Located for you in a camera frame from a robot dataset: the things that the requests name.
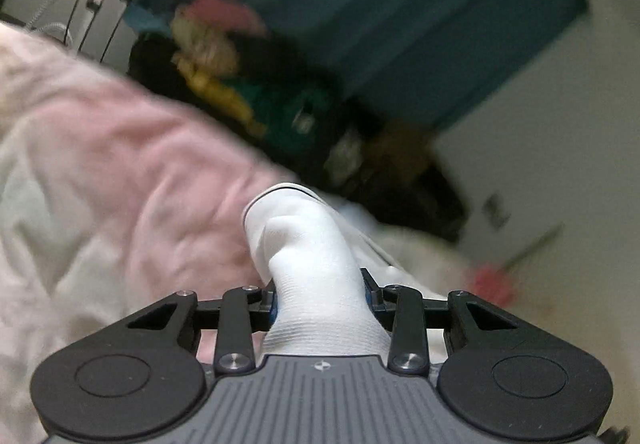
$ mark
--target white garment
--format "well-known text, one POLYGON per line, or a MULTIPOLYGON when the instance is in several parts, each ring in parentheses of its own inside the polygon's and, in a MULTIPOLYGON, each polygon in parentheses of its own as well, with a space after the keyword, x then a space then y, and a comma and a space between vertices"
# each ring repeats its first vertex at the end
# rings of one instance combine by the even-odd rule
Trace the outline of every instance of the white garment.
MULTIPOLYGON (((444 299, 302 186, 277 185, 255 198, 244 228, 261 279, 273 278, 278 291, 262 355, 377 354, 386 363, 390 337, 367 305, 361 267, 379 286, 397 283, 444 299)), ((430 329, 428 339, 431 362, 443 362, 442 330, 430 329)))

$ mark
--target metal screw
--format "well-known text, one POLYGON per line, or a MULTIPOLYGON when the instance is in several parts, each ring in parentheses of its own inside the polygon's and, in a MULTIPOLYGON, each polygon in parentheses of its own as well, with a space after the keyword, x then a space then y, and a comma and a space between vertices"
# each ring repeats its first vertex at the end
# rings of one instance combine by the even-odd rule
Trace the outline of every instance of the metal screw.
POLYGON ((225 354, 218 361, 218 366, 226 370, 240 370, 249 366, 249 364, 251 364, 251 360, 246 355, 237 354, 236 352, 225 354))
POLYGON ((416 370, 424 365, 424 359, 411 352, 394 357, 394 364, 403 370, 416 370))

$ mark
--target bedding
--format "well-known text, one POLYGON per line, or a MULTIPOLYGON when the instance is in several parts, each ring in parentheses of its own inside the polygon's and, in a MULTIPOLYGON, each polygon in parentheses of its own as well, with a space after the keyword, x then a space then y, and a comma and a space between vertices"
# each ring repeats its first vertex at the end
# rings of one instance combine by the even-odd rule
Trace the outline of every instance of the bedding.
POLYGON ((260 284, 242 210, 291 177, 205 116, 3 24, 0 82, 0 442, 31 444, 46 356, 175 290, 260 284))

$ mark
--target yellow object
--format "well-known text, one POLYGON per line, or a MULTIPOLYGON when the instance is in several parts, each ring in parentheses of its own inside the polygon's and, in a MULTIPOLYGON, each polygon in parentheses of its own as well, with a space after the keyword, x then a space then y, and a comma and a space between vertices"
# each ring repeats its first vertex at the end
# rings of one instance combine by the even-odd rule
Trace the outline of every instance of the yellow object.
POLYGON ((254 120, 254 111, 238 92, 207 74, 182 53, 174 55, 174 63, 187 86, 199 98, 238 120, 250 135, 262 137, 265 134, 266 126, 254 120))

